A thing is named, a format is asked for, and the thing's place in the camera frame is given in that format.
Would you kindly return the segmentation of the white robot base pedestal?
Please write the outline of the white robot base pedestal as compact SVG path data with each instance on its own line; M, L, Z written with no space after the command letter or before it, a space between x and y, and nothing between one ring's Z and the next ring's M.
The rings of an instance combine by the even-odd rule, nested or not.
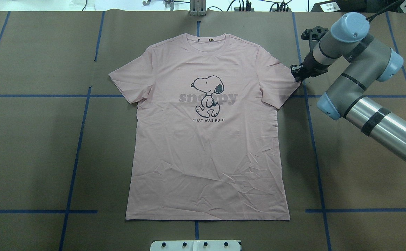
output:
M154 241L150 251L241 251L241 241L227 240L164 240Z

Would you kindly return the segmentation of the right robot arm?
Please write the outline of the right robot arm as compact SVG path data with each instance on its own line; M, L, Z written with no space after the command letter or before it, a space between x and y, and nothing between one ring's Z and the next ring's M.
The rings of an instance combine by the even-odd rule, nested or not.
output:
M406 162L406 121L381 106L364 92L375 82L392 78L403 58L372 34L369 20L361 13L345 13L327 29L306 29L301 39L310 51L300 64L291 65L296 81L327 73L343 57L349 66L320 96L316 106L333 120L346 119Z

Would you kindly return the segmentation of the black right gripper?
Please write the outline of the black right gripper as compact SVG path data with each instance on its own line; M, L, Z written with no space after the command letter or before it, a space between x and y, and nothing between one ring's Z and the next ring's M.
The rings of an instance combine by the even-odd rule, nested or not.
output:
M291 73L295 82L304 81L310 77L316 77L328 72L330 65L318 62L313 53L310 52L305 57L304 61L299 65L291 65Z

